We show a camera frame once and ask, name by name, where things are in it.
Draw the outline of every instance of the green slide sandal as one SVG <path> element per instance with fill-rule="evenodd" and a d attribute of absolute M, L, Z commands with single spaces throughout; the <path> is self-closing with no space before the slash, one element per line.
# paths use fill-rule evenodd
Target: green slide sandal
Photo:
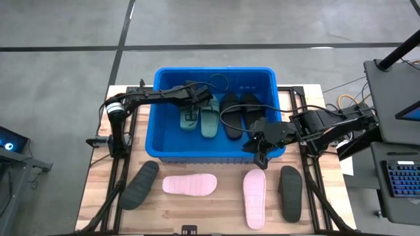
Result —
<path fill-rule="evenodd" d="M 214 138 L 219 125 L 219 101 L 213 98 L 201 107 L 201 134 L 205 138 Z"/>
<path fill-rule="evenodd" d="M 185 131 L 193 131 L 198 123 L 198 108 L 181 109 L 180 126 Z"/>

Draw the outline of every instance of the black pole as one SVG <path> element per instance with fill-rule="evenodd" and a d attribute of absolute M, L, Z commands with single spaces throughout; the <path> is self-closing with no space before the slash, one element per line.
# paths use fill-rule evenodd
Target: black pole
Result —
<path fill-rule="evenodd" d="M 409 51 L 413 50 L 420 43 L 420 29 L 415 32 L 410 38 L 403 42 L 398 48 L 396 48 L 392 53 L 390 53 L 384 60 L 382 60 L 377 67 L 381 71 L 388 70 L 393 63 L 397 62 L 403 56 L 405 56 Z"/>

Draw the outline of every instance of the blue light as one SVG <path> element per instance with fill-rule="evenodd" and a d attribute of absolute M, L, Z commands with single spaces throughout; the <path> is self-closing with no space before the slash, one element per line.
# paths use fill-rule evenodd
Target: blue light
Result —
<path fill-rule="evenodd" d="M 5 149 L 6 150 L 11 150 L 13 148 L 13 144 L 11 144 L 11 143 L 7 143 L 6 145 L 5 145 Z"/>

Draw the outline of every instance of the black slide sandal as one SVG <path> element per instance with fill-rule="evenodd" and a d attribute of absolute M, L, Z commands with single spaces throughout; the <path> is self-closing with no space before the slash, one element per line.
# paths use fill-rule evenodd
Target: black slide sandal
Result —
<path fill-rule="evenodd" d="M 234 93 L 227 94 L 220 101 L 220 110 L 224 111 L 226 108 L 233 105 L 239 105 L 238 97 Z M 242 111 L 240 107 L 232 108 L 223 113 L 222 119 L 224 122 L 232 125 L 233 127 L 242 128 L 241 114 Z M 232 129 L 226 125 L 224 125 L 224 129 L 230 140 L 238 140 L 242 137 L 242 131 Z"/>
<path fill-rule="evenodd" d="M 295 168 L 285 166 L 280 173 L 278 192 L 282 196 L 283 218 L 296 223 L 302 212 L 302 176 Z"/>
<path fill-rule="evenodd" d="M 140 206 L 149 194 L 158 171 L 159 165 L 156 162 L 147 161 L 121 194 L 120 207 L 133 210 Z"/>
<path fill-rule="evenodd" d="M 249 105 L 262 105 L 260 100 L 254 95 L 250 93 L 242 94 L 240 99 L 241 104 L 249 104 Z M 264 107 L 242 107 L 243 109 L 243 116 L 245 117 L 245 124 L 247 126 L 247 130 L 249 127 L 261 117 L 265 117 L 265 109 Z M 253 137 L 252 133 L 248 132 L 250 138 Z"/>

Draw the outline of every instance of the blue plastic bin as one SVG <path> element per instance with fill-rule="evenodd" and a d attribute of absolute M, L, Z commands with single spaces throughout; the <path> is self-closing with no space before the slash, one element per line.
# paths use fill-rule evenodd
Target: blue plastic bin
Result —
<path fill-rule="evenodd" d="M 211 88 L 211 92 L 221 101 L 226 79 L 220 76 L 210 79 L 218 73 L 228 78 L 230 88 L 238 97 L 250 92 L 263 104 L 280 108 L 276 76 L 269 68 L 162 68 L 155 74 L 154 89 L 170 89 L 187 80 L 208 82 L 220 88 Z M 266 110 L 266 117 L 269 121 L 282 120 L 280 112 L 271 109 Z M 178 107 L 154 104 L 150 110 L 146 151 L 165 163 L 252 163 L 254 155 L 242 151 L 242 145 L 248 140 L 247 133 L 243 133 L 240 140 L 229 140 L 221 122 L 214 138 L 204 138 L 200 117 L 195 130 L 182 130 Z M 285 148 L 275 149 L 268 158 L 279 157 L 284 151 Z"/>

